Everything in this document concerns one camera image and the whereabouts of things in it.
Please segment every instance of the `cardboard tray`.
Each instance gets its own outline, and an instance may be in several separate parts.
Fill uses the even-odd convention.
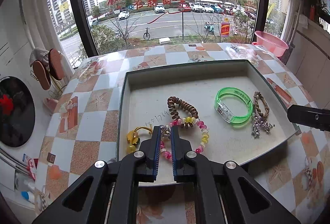
[[[242,126],[234,126],[224,121],[214,109],[214,99],[223,87],[236,87],[244,91],[251,100],[255,91],[264,96],[270,113],[268,122],[275,127],[261,136],[251,135],[252,121]],[[286,107],[266,79],[247,60],[220,60],[198,63],[161,66],[127,72],[121,92],[118,134],[117,159],[126,155],[128,145],[126,134],[138,126],[169,124],[173,121],[167,107],[167,99],[176,96],[194,106],[199,118],[209,129],[209,143],[203,154],[211,161],[224,163],[234,160],[245,164],[258,158],[281,143],[285,142],[300,129],[289,122]],[[245,115],[246,105],[235,97],[227,97],[224,103],[235,115]],[[181,118],[190,116],[188,112],[178,109]],[[150,138],[148,131],[138,131],[141,141]],[[201,130],[180,128],[181,138],[189,140],[195,150],[200,143]],[[171,142],[165,142],[171,151]],[[160,156],[157,180],[154,183],[140,185],[166,185],[175,183],[172,163]]]

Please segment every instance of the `table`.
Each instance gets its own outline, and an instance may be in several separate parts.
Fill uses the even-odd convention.
[[[39,205],[36,203],[36,213],[46,208],[96,160],[116,157],[119,99],[127,71],[237,58],[250,60],[287,107],[291,104],[316,107],[288,68],[259,46],[161,45],[86,59],[60,98],[44,137],[37,167],[35,200]],[[73,97],[78,97],[78,124],[60,130],[63,128],[61,108]],[[330,194],[330,133],[299,127],[301,134],[250,163],[249,173],[301,223],[313,223]],[[304,181],[306,168],[311,169],[314,180],[309,186]],[[137,223],[195,223],[192,193],[190,184],[157,187],[157,191],[140,188]]]

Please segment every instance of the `metal pivot bolt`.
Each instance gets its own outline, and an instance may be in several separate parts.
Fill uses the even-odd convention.
[[[228,167],[229,169],[234,169],[236,168],[236,164],[233,161],[229,161],[226,163],[226,167]]]
[[[102,160],[98,160],[98,161],[95,162],[94,165],[95,165],[95,167],[97,167],[97,168],[101,168],[101,167],[104,167],[105,163],[104,163],[104,161],[102,161]]]
[[[195,158],[197,156],[197,153],[194,151],[188,151],[186,155],[189,158]]]
[[[143,151],[140,151],[140,150],[138,150],[134,153],[134,156],[137,158],[141,158],[143,155],[144,155]]]

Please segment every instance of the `road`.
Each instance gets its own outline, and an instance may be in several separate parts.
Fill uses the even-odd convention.
[[[177,12],[175,9],[170,9],[170,13]],[[147,11],[144,13],[131,14],[128,19],[128,28],[130,28],[130,38],[143,39],[143,34],[146,32],[146,28],[150,28],[148,32],[150,33],[150,38],[162,38],[170,36],[182,36],[182,13],[178,14],[168,14],[161,16],[155,22],[152,22],[161,14],[156,14],[154,11]],[[227,16],[229,22],[233,25],[232,16]],[[198,33],[204,34],[204,23],[208,21],[223,22],[225,16],[217,14],[206,14],[206,13],[184,13],[184,35],[197,35]],[[115,19],[105,20],[100,24],[106,25],[113,30],[116,30],[118,25]],[[121,20],[119,22],[120,26],[124,27],[126,25],[126,20]],[[217,24],[214,25],[215,35],[219,35],[219,30]],[[81,39],[77,33],[75,36],[70,37],[61,42],[62,47],[67,56],[77,56],[77,51],[79,50],[79,45]]]

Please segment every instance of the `washing machine door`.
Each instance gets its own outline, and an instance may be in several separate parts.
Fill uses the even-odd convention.
[[[19,147],[31,137],[35,122],[32,95],[16,77],[0,80],[0,141]]]

